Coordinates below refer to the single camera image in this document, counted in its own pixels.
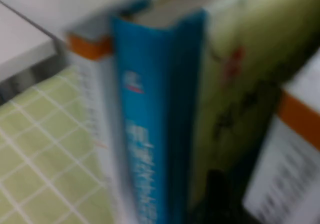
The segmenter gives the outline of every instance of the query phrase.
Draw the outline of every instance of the book spine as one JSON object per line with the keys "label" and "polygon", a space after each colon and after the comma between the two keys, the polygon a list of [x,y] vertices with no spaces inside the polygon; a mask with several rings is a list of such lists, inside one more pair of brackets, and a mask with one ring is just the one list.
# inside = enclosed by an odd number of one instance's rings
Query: book spine
{"label": "book spine", "polygon": [[168,224],[170,37],[118,18],[113,31],[140,223]]}
{"label": "book spine", "polygon": [[127,148],[141,223],[182,224],[185,220],[205,17],[201,10],[167,29],[113,20]]}
{"label": "book spine", "polygon": [[97,43],[70,35],[69,42],[72,50],[70,60],[80,77],[82,96],[103,179],[111,199],[114,221],[116,224],[136,224],[132,186],[126,155],[122,150],[122,118],[111,39],[105,38]]}

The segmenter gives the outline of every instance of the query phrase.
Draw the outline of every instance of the white book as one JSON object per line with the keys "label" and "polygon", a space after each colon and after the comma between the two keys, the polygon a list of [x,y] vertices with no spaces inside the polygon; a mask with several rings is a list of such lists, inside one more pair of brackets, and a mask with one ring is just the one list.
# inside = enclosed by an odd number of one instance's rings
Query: white book
{"label": "white book", "polygon": [[69,32],[70,62],[76,66],[97,158],[106,182],[115,224],[137,224],[124,145],[121,104],[108,11]]}

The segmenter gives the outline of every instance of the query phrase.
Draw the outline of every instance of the grid pattern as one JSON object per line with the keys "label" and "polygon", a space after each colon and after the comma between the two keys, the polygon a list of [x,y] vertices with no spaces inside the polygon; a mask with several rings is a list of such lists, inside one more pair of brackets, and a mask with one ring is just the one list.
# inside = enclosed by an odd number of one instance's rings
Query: grid pattern
{"label": "grid pattern", "polygon": [[0,107],[0,223],[110,224],[76,75],[67,68]]}

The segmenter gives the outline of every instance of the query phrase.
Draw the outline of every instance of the stack of books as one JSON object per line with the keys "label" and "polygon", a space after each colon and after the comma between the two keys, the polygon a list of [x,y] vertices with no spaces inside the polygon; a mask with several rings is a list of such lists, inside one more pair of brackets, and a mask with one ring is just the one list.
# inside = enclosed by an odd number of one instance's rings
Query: stack of books
{"label": "stack of books", "polygon": [[228,173],[308,58],[319,4],[122,0],[70,29],[116,224],[233,223]]}

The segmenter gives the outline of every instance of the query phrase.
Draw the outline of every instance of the orange label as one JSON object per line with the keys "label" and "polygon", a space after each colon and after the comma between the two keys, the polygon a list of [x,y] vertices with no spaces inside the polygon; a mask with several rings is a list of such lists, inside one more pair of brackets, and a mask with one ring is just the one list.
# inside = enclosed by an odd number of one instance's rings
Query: orange label
{"label": "orange label", "polygon": [[291,129],[320,150],[320,115],[287,92],[283,92],[278,116]]}
{"label": "orange label", "polygon": [[70,49],[79,56],[89,60],[95,61],[113,53],[112,38],[110,36],[106,36],[97,42],[83,39],[74,34],[70,34],[68,39]]}

